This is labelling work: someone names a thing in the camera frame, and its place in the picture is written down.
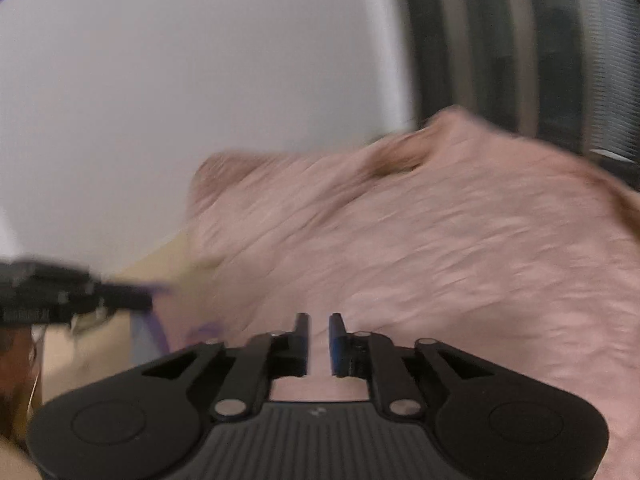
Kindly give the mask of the operator left hand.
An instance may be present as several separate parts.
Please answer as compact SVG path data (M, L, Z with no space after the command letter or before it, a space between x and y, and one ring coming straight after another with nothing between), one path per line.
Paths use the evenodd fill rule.
M40 350L30 327L1 330L1 440L28 453L27 429L42 405Z

